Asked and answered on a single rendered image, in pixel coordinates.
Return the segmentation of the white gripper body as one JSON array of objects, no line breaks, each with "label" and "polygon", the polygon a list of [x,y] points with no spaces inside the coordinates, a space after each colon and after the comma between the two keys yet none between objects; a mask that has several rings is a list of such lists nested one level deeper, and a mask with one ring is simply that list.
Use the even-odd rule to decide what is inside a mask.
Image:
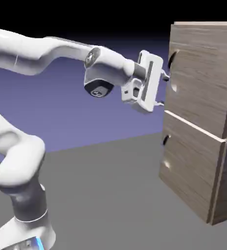
[{"label": "white gripper body", "polygon": [[146,69],[146,79],[142,84],[136,101],[140,113],[152,113],[156,102],[163,59],[146,50],[140,52],[140,65]]}]

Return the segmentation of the light wood cabinet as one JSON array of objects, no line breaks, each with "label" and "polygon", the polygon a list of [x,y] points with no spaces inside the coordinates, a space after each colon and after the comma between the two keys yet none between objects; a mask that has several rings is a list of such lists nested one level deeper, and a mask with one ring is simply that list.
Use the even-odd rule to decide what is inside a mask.
[{"label": "light wood cabinet", "polygon": [[159,177],[203,221],[227,220],[227,21],[171,25]]}]

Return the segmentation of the small wood cabinet door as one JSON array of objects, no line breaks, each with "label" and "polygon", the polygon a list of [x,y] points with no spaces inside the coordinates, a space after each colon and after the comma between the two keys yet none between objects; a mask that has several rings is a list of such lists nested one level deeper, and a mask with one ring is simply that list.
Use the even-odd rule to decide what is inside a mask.
[{"label": "small wood cabinet door", "polygon": [[[160,178],[206,223],[210,221],[226,141],[210,136],[170,111],[164,113]],[[164,157],[170,163],[168,169]]]}]

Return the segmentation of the large wood cabinet door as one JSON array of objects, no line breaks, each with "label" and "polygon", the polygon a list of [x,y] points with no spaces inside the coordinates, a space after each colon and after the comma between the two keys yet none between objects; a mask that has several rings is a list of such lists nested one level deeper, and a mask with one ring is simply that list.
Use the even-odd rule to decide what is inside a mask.
[{"label": "large wood cabinet door", "polygon": [[165,108],[227,140],[227,22],[176,22],[171,25],[172,84]]}]

